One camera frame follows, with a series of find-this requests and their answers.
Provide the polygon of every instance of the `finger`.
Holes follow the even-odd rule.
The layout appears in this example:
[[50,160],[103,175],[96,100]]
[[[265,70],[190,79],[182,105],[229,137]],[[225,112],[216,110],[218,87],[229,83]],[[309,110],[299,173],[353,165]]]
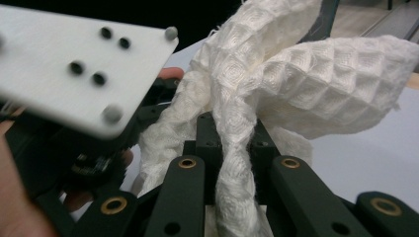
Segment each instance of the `finger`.
[[180,67],[166,67],[161,69],[160,73],[157,77],[161,79],[170,79],[170,78],[177,78],[182,79],[185,72]]
[[[24,108],[18,108],[14,113],[12,113],[12,116],[19,116],[24,111]],[[5,120],[3,122],[0,122],[0,135],[6,134],[6,132],[9,130],[10,127],[13,125],[13,121],[11,120]]]
[[88,201],[93,200],[92,194],[82,191],[68,191],[63,204],[72,212],[80,209]]
[[130,150],[124,151],[122,158],[124,160],[124,164],[126,164],[126,166],[129,166],[130,163],[133,160],[133,153],[132,153],[132,151],[130,151]]

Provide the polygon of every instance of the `twisted fabric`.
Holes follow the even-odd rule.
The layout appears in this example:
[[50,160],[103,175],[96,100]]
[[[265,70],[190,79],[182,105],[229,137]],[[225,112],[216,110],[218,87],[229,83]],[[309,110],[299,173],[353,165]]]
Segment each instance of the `twisted fabric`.
[[140,137],[143,195],[160,185],[197,117],[212,111],[223,164],[215,191],[219,236],[271,236],[255,201],[246,146],[259,118],[282,154],[309,162],[307,139],[378,124],[396,104],[419,46],[386,36],[295,45],[320,0],[248,0],[195,54],[171,106]]

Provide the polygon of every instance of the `black screw hole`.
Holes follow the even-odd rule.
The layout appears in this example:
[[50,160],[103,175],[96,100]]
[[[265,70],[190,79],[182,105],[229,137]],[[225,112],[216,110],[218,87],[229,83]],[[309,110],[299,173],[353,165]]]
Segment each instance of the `black screw hole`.
[[379,202],[377,202],[377,205],[378,205],[381,209],[386,210],[386,211],[396,211],[396,207],[395,207],[395,205],[394,205],[394,204],[392,204],[392,203],[379,201]]
[[109,202],[109,204],[106,206],[107,209],[117,209],[120,208],[122,205],[122,203],[119,200],[113,200],[111,202]]
[[84,71],[83,63],[80,61],[72,61],[69,65],[71,72],[76,75],[80,75]]
[[297,164],[296,161],[294,161],[294,160],[286,160],[285,163],[289,166],[294,166],[294,165]]
[[93,81],[98,86],[103,86],[106,83],[106,76],[103,73],[97,72],[93,74]]
[[183,166],[192,166],[194,162],[192,160],[183,160],[182,165]]
[[179,162],[179,166],[183,169],[190,169],[197,165],[197,161],[194,159],[186,158]]
[[124,49],[128,49],[130,47],[130,41],[127,38],[120,39],[120,46]]
[[332,229],[336,233],[341,234],[341,235],[349,235],[351,233],[351,231],[349,230],[349,228],[346,225],[344,225],[342,223],[339,223],[339,222],[333,222],[332,223]]
[[167,235],[176,235],[181,231],[181,226],[176,222],[170,222],[164,227],[164,233]]
[[268,146],[268,142],[266,142],[266,141],[258,141],[258,142],[256,142],[256,145],[257,146]]
[[112,31],[111,31],[111,29],[109,29],[109,28],[107,28],[107,27],[103,27],[103,28],[101,29],[101,36],[102,36],[104,39],[109,40],[109,39],[112,37]]

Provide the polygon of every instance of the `human hand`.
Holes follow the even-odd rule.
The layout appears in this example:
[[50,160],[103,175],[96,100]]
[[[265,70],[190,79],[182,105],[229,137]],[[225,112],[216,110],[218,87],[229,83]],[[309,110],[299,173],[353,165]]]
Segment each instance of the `human hand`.
[[[182,79],[184,71],[178,67],[163,68],[158,77]],[[28,198],[4,137],[13,123],[0,123],[0,236],[55,237],[58,236],[43,212]],[[132,153],[123,155],[126,165],[132,161]],[[69,193],[64,205],[72,211],[83,206],[92,196],[88,193]]]

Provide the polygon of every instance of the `brass insert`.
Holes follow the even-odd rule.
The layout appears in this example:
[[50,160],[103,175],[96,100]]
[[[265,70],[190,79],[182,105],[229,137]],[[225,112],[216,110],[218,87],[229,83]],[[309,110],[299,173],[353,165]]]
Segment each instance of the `brass insert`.
[[401,208],[389,199],[375,197],[371,199],[371,205],[381,213],[391,216],[401,215]]
[[127,201],[125,197],[109,197],[102,203],[101,211],[104,214],[118,214],[126,208]]
[[284,159],[281,164],[283,164],[287,168],[296,169],[299,167],[299,162],[292,158]]
[[194,159],[186,158],[179,162],[179,166],[184,169],[190,169],[197,165],[197,162]]

